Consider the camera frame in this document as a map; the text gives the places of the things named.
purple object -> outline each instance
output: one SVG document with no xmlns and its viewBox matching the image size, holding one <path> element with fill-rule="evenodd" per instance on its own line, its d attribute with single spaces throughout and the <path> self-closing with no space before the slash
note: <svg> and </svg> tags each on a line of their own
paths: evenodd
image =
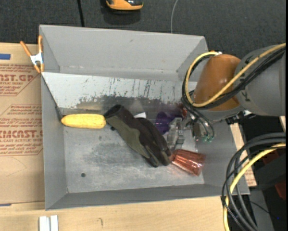
<svg viewBox="0 0 288 231">
<path fill-rule="evenodd" d="M 173 121 L 176 117 L 178 116 L 170 115 L 161 111 L 157 114 L 155 119 L 155 126 L 161 134 L 164 134 L 168 132 L 170 122 Z"/>
</svg>

dark glove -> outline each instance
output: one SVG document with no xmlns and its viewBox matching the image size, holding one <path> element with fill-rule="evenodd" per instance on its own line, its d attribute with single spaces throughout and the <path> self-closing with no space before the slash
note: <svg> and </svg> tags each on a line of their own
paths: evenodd
<svg viewBox="0 0 288 231">
<path fill-rule="evenodd" d="M 104 117 L 125 142 L 146 158 L 152 166 L 158 167 L 160 162 L 165 166 L 170 164 L 171 151 L 167 142 L 149 120 L 134 118 L 121 105 L 112 107 L 104 114 Z"/>
</svg>

copper cup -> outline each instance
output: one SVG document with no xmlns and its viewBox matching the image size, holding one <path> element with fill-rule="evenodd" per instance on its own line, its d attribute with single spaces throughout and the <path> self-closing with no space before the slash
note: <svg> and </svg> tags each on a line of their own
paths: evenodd
<svg viewBox="0 0 288 231">
<path fill-rule="evenodd" d="M 199 176 L 204 166 L 206 156 L 204 154 L 177 149 L 173 152 L 172 163 L 184 171 Z"/>
</svg>

black wire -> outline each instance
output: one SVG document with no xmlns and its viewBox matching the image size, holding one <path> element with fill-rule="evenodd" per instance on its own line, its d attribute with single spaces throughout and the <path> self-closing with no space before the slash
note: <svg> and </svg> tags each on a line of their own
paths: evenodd
<svg viewBox="0 0 288 231">
<path fill-rule="evenodd" d="M 211 109 L 225 103 L 232 97 L 234 97 L 238 92 L 243 90 L 250 82 L 252 82 L 259 74 L 261 74 L 265 69 L 267 69 L 272 63 L 279 60 L 284 54 L 286 48 L 281 48 L 271 55 L 267 56 L 247 77 L 244 78 L 232 91 L 220 95 L 220 98 L 212 103 L 209 103 L 202 107 L 197 107 L 197 109 Z"/>
<path fill-rule="evenodd" d="M 257 154 L 259 151 L 262 151 L 261 149 L 258 149 L 257 151 L 255 151 L 255 152 L 252 152 L 250 155 L 252 155 L 252 154 Z M 245 163 L 246 162 L 246 160 L 248 160 L 248 156 L 246 156 L 242 161 L 241 161 L 241 163 L 239 163 L 239 165 L 237 166 L 237 168 L 235 169 L 235 170 L 237 170 L 239 167 L 241 167 L 242 166 L 242 164 L 243 163 Z M 230 174 L 229 174 L 229 176 L 228 176 L 228 178 L 226 179 L 226 182 L 224 183 L 224 185 L 223 185 L 223 187 L 222 187 L 222 195 L 221 195 L 221 200 L 222 200 L 222 204 L 223 204 L 223 206 L 228 210 L 228 213 L 229 213 L 229 215 L 234 219 L 234 221 L 239 225 L 239 227 L 241 227 L 242 226 L 242 224 L 240 223 L 240 221 L 236 218 L 236 216 L 234 215 L 234 213 L 233 213 L 233 211 L 231 210 L 231 208 L 226 204 L 226 202 L 225 202 L 225 187 L 226 187 L 226 184 L 228 184 L 227 182 L 230 180 L 230 177 L 231 176 L 233 176 L 234 175 L 234 171 L 232 171 Z M 227 193 L 227 195 L 228 195 L 228 198 L 229 198 L 229 196 L 232 196 L 231 195 L 231 193 L 230 193 L 230 191 Z"/>
<path fill-rule="evenodd" d="M 81 25 L 82 25 L 82 27 L 85 27 L 84 16 L 83 16 L 82 5 L 81 5 L 81 0 L 76 0 L 76 1 L 77 1 L 78 11 L 79 11 L 79 14 L 80 14 Z"/>
<path fill-rule="evenodd" d="M 284 138 L 285 136 L 286 136 L 285 133 L 270 133 L 270 134 L 264 134 L 262 136 L 257 136 L 252 141 L 259 141 L 259 140 L 262 140 L 262 139 L 277 138 L 277 137 Z M 237 157 L 236 160 L 235 160 L 235 169 L 237 168 L 238 163 L 239 163 L 239 157 Z M 249 215 L 249 213 L 247 211 L 247 208 L 246 208 L 246 206 L 244 204 L 244 201 L 242 199 L 239 184 L 236 185 L 236 191 L 237 191 L 238 200 L 240 202 L 240 206 L 241 206 L 246 218 L 249 220 L 250 224 L 253 227 L 255 227 L 256 224 L 253 222 L 253 219 Z"/>
<path fill-rule="evenodd" d="M 214 56 L 214 54 L 211 54 L 211 55 L 206 55 L 206 56 L 203 56 L 202 58 L 200 58 L 193 66 L 192 66 L 192 70 L 190 72 L 190 75 L 193 73 L 193 71 L 195 70 L 195 68 L 199 65 L 199 63 L 201 63 L 203 60 L 205 60 L 206 58 L 210 58 L 211 56 Z M 186 95 L 186 88 L 185 88 L 185 83 L 186 83 L 186 79 L 187 79 L 187 75 L 185 75 L 184 77 L 184 80 L 183 80 L 183 84 L 182 84 L 182 98 L 181 98 L 181 101 L 182 101 L 182 104 L 186 107 L 186 109 L 192 114 L 194 115 L 198 121 L 203 125 L 204 129 L 205 129 L 205 132 L 206 132 L 206 136 L 209 136 L 211 138 L 214 137 L 215 133 L 214 133 L 214 128 L 213 126 L 211 125 L 211 123 L 209 122 L 209 120 L 202 114 L 200 113 L 199 111 L 197 111 L 196 109 L 194 109 L 194 107 L 189 103 L 188 101 L 188 98 L 187 98 L 187 95 Z"/>
<path fill-rule="evenodd" d="M 243 153 L 243 151 L 253 147 L 253 146 L 256 146 L 256 145 L 260 145 L 260 144 L 267 144 L 267 143 L 277 143 L 277 142 L 283 142 L 284 139 L 274 139 L 274 140 L 271 140 L 269 138 L 273 138 L 273 137 L 284 137 L 285 136 L 285 133 L 271 133 L 271 134 L 266 134 L 266 135 L 261 135 L 261 136 L 258 136 L 256 138 L 253 138 L 252 140 L 250 140 L 247 144 L 245 144 L 237 153 L 234 154 L 234 156 L 231 158 L 229 164 L 228 164 L 228 168 L 227 168 L 227 173 L 226 173 L 226 180 L 225 180 L 225 183 L 222 187 L 222 203 L 223 203 L 223 206 L 225 206 L 228 210 L 230 210 L 230 208 L 226 205 L 225 203 L 225 195 L 224 195 L 224 191 L 225 191 L 225 187 L 227 189 L 227 192 L 228 192 L 228 198 L 230 199 L 230 202 L 232 203 L 232 206 L 234 207 L 235 211 L 237 212 L 239 218 L 242 220 L 242 222 L 244 224 L 247 223 L 247 221 L 241 216 L 239 210 L 237 209 L 237 207 L 235 206 L 234 204 L 234 201 L 233 201 L 233 198 L 232 198 L 232 194 L 230 193 L 230 187 L 229 187 L 229 180 L 230 178 L 232 177 L 232 175 L 234 174 L 237 174 L 237 169 L 239 167 L 241 167 L 241 165 L 248 159 L 248 156 L 245 157 L 240 163 L 237 163 L 237 161 L 239 161 L 239 158 L 241 156 L 241 154 Z M 233 162 L 234 160 L 236 160 L 235 162 L 235 169 L 229 173 L 232 165 L 233 165 Z M 237 219 L 235 218 L 235 216 L 232 214 L 232 212 L 230 211 L 229 214 L 234 218 L 235 222 L 238 224 L 238 225 L 241 225 L 241 223 L 238 221 L 237 222 Z M 253 229 L 252 227 L 249 227 L 248 224 L 246 224 L 246 226 L 249 228 L 249 230 L 256 230 L 256 229 Z"/>
<path fill-rule="evenodd" d="M 228 174 L 230 168 L 231 168 L 232 165 L 233 165 L 234 160 L 236 160 L 236 159 L 239 160 L 239 158 L 241 157 L 241 154 L 242 154 L 245 150 L 249 149 L 250 147 L 256 146 L 258 142 L 259 142 L 259 143 L 263 143 L 263 142 L 264 142 L 264 143 L 267 143 L 267 142 L 268 142 L 267 140 L 265 140 L 265 141 L 259 141 L 259 140 L 270 139 L 270 138 L 272 138 L 272 137 L 284 137 L 284 136 L 285 136 L 284 133 L 271 133 L 271 134 L 261 135 L 261 136 L 258 136 L 258 137 L 253 138 L 253 139 L 250 140 L 247 144 L 245 144 L 239 151 L 237 151 L 237 152 L 234 154 L 234 156 L 231 158 L 231 160 L 230 160 L 230 162 L 229 162 L 229 164 L 228 164 L 227 174 L 226 174 L 227 178 L 226 178 L 226 181 L 225 181 L 224 186 L 223 186 L 223 189 L 222 189 L 222 196 L 224 196 L 224 190 L 225 190 L 225 184 L 226 184 L 226 182 L 230 179 L 230 177 L 237 171 L 237 169 L 238 169 L 248 158 L 247 158 L 247 157 L 244 158 L 242 162 L 240 162 L 239 164 L 236 165 L 234 171 L 232 171 L 230 174 Z"/>
<path fill-rule="evenodd" d="M 196 117 L 196 121 L 200 122 L 202 124 L 202 126 L 205 129 L 206 132 L 206 136 L 210 136 L 211 138 L 214 137 L 215 132 L 214 132 L 214 128 L 211 125 L 211 123 L 209 122 L 209 120 L 200 112 L 198 112 L 197 110 L 192 109 L 189 106 L 189 103 L 186 102 L 184 99 L 181 99 L 182 104 L 186 107 L 186 109 Z"/>
</svg>

gray carpet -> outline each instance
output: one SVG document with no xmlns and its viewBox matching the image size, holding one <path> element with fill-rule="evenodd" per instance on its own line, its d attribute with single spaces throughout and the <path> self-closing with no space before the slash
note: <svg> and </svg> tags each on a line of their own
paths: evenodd
<svg viewBox="0 0 288 231">
<path fill-rule="evenodd" d="M 176 0 L 144 0 L 140 13 L 116 15 L 81 0 L 86 27 L 171 32 Z M 242 58 L 286 41 L 286 0 L 179 0 L 173 33 L 205 36 L 210 50 Z M 76 0 L 0 0 L 0 42 L 36 43 L 39 24 L 81 26 Z"/>
</svg>

